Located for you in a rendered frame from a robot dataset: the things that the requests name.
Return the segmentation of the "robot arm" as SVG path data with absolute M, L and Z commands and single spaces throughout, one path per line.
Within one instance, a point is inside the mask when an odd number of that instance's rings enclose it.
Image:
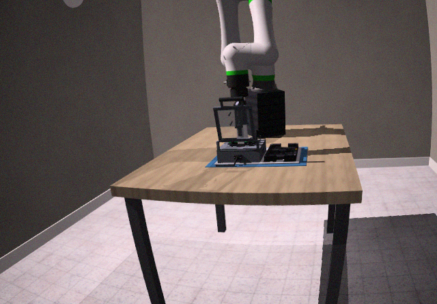
M 226 67 L 228 88 L 249 86 L 253 92 L 275 92 L 275 68 L 279 52 L 272 25 L 272 0 L 249 0 L 254 43 L 241 43 L 238 4 L 248 0 L 216 0 L 221 22 L 221 62 Z

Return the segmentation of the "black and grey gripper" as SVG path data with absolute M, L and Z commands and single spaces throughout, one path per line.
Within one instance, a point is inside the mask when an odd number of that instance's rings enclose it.
M 243 102 L 244 105 L 246 104 L 246 101 L 244 100 L 244 97 L 248 96 L 248 89 L 247 88 L 243 88 L 243 89 L 230 89 L 230 96 L 231 97 L 239 97 L 239 96 L 243 96 Z M 240 101 L 235 101 L 234 105 L 241 105 Z M 238 144 L 243 144 L 244 141 L 238 142 Z

